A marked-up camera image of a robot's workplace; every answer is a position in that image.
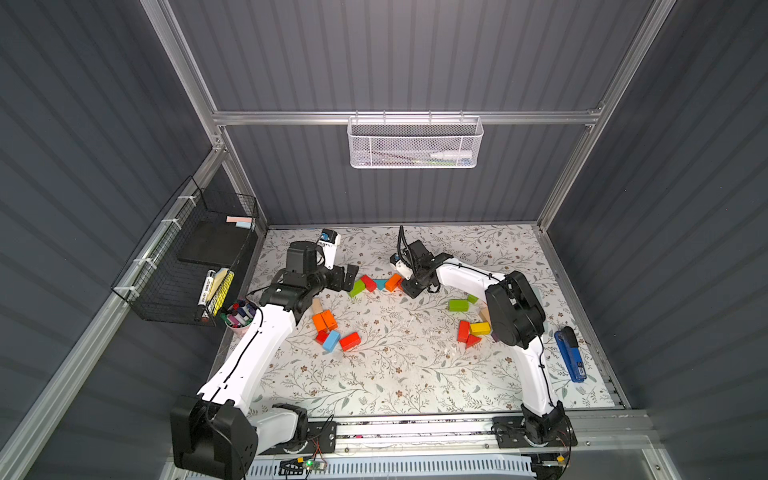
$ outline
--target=black wire basket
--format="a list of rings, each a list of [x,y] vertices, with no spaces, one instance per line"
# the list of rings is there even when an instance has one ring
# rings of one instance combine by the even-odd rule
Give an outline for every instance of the black wire basket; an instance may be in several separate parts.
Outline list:
[[[192,195],[185,197],[184,204],[173,219],[161,220],[161,223],[166,224],[164,231],[155,245],[141,255],[141,248],[147,239],[147,234],[144,235],[112,284],[112,290],[144,320],[200,326],[222,323],[220,319],[217,321],[217,314],[237,301],[238,291],[256,247],[258,233],[254,229],[257,225],[257,212],[256,199],[250,195],[197,187]],[[223,265],[230,272],[213,295],[208,297],[205,314],[201,315],[202,308],[198,306],[198,300],[206,276],[209,270],[218,270],[221,265],[180,260],[179,256],[202,223],[212,227],[223,226],[230,216],[249,217],[251,228],[247,229],[247,234],[238,236],[238,239],[245,236],[245,241],[240,245],[231,266]]]

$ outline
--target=white wire basket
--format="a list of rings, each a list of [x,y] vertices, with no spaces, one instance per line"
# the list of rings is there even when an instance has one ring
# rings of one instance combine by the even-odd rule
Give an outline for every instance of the white wire basket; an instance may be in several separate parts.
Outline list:
[[[480,117],[350,117],[354,168],[473,168],[483,130]]]

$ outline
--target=wall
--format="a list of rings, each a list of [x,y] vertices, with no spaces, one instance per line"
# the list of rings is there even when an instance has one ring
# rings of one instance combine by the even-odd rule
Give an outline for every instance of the wall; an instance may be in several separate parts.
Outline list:
[[[0,2],[0,445],[209,150],[137,2]],[[217,334],[129,317],[29,478],[97,476],[118,452],[159,468],[138,454],[163,451],[170,391],[198,384]]]
[[[584,127],[485,127],[472,169],[361,170],[346,128],[229,127],[271,224],[537,220]]]
[[[650,2],[171,5],[219,110],[597,107]],[[342,127],[228,127],[271,224],[536,220],[582,127],[487,126],[471,170],[353,170]]]
[[[768,3],[678,2],[550,235],[686,478],[762,478]]]

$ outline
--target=blue stapler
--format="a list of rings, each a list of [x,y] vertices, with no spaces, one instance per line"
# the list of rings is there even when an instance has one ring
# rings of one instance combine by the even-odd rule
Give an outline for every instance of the blue stapler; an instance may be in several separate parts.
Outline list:
[[[571,380],[581,383],[587,379],[587,372],[584,371],[584,362],[581,361],[581,353],[578,351],[578,340],[576,332],[566,326],[554,333],[554,339],[558,342],[560,354],[565,360],[565,368],[571,375]]]

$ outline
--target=white marker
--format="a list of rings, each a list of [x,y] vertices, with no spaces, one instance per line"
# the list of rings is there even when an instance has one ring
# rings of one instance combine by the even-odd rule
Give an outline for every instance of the white marker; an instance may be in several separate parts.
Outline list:
[[[200,299],[197,301],[196,318],[199,318],[199,319],[208,318],[208,312],[205,308],[205,299],[208,298],[208,293],[210,293],[210,288],[214,284],[215,275],[216,275],[216,270],[208,270],[208,273],[205,276],[205,282],[203,283],[203,291],[200,292]]]

